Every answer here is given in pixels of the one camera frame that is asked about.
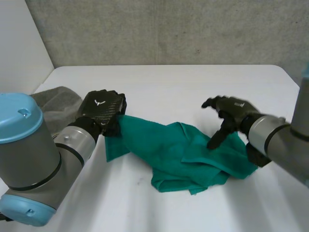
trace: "white table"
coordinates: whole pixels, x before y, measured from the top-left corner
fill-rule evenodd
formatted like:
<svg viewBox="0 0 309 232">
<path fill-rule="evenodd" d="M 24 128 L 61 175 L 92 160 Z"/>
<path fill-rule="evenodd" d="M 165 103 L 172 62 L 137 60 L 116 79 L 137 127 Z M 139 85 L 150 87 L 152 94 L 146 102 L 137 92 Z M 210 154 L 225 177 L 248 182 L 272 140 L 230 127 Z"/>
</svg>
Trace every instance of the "white table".
<svg viewBox="0 0 309 232">
<path fill-rule="evenodd" d="M 250 100 L 262 112 L 291 120 L 298 86 L 272 65 L 85 66 L 54 70 L 37 91 L 66 86 L 84 97 L 115 89 L 126 114 L 197 126 L 212 136 L 221 121 L 202 110 L 208 97 Z M 133 154 L 106 163 L 104 139 L 56 215 L 43 228 L 1 222 L 4 232 L 307 232 L 309 190 L 270 163 L 245 180 L 229 179 L 191 196 L 159 193 L 152 171 Z M 0 194 L 7 187 L 1 182 Z"/>
</svg>

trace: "light blue robot joint cap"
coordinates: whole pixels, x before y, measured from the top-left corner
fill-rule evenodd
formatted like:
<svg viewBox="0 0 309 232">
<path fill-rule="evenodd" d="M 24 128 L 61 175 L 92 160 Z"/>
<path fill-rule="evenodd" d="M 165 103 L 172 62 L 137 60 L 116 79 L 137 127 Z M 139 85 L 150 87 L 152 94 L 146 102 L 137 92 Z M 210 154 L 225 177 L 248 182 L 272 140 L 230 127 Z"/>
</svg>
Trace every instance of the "light blue robot joint cap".
<svg viewBox="0 0 309 232">
<path fill-rule="evenodd" d="M 42 110 L 23 93 L 0 93 L 0 144 L 33 134 L 43 122 Z"/>
<path fill-rule="evenodd" d="M 6 217 L 26 225 L 46 225 L 56 210 L 43 203 L 9 194 L 0 199 L 0 212 Z"/>
</svg>

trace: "carbon fiber hand cover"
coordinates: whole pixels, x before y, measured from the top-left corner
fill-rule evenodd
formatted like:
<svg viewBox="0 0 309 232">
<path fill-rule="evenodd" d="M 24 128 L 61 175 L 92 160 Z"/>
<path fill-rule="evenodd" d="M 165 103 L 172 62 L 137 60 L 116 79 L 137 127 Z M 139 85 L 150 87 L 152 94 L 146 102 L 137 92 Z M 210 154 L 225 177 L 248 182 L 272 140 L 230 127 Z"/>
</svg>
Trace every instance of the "carbon fiber hand cover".
<svg viewBox="0 0 309 232">
<path fill-rule="evenodd" d="M 117 115 L 126 112 L 126 97 L 116 91 L 89 92 L 77 112 L 77 118 L 89 117 L 97 123 L 104 136 L 116 136 L 120 132 Z"/>
</svg>

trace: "white wall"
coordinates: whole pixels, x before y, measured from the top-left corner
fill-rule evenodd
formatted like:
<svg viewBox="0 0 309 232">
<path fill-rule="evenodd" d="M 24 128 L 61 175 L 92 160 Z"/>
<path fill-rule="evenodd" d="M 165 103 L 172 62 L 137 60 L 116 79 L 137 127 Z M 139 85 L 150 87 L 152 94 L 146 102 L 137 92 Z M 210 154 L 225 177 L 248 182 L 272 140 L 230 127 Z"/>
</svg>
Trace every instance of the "white wall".
<svg viewBox="0 0 309 232">
<path fill-rule="evenodd" d="M 24 0 L 0 0 L 0 92 L 32 93 L 54 69 Z"/>
</svg>

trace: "green towel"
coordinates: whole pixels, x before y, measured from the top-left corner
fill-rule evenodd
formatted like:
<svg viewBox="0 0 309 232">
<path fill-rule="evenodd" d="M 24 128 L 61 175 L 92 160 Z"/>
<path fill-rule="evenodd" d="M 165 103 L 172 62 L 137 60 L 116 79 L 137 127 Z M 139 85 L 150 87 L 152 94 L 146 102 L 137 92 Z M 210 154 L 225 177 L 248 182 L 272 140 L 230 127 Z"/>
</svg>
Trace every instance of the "green towel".
<svg viewBox="0 0 309 232">
<path fill-rule="evenodd" d="M 121 136 L 105 137 L 107 162 L 132 152 L 153 168 L 151 184 L 160 192 L 223 185 L 230 176 L 244 179 L 256 170 L 246 146 L 233 133 L 215 150 L 197 128 L 175 122 L 167 126 L 131 116 L 118 118 Z"/>
</svg>

